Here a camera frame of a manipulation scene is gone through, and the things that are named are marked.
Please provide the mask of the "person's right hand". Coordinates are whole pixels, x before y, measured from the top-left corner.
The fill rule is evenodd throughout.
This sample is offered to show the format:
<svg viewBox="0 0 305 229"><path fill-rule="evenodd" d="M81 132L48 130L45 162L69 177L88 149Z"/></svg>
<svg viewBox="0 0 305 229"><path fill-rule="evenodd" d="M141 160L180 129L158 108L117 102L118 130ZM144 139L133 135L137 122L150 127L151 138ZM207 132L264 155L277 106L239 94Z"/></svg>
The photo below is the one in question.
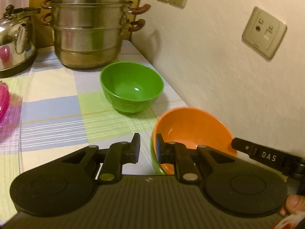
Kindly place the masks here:
<svg viewBox="0 0 305 229"><path fill-rule="evenodd" d="M305 211L305 197L291 194L286 199L286 203L280 210L280 214L286 216L287 214L295 214L299 211Z"/></svg>

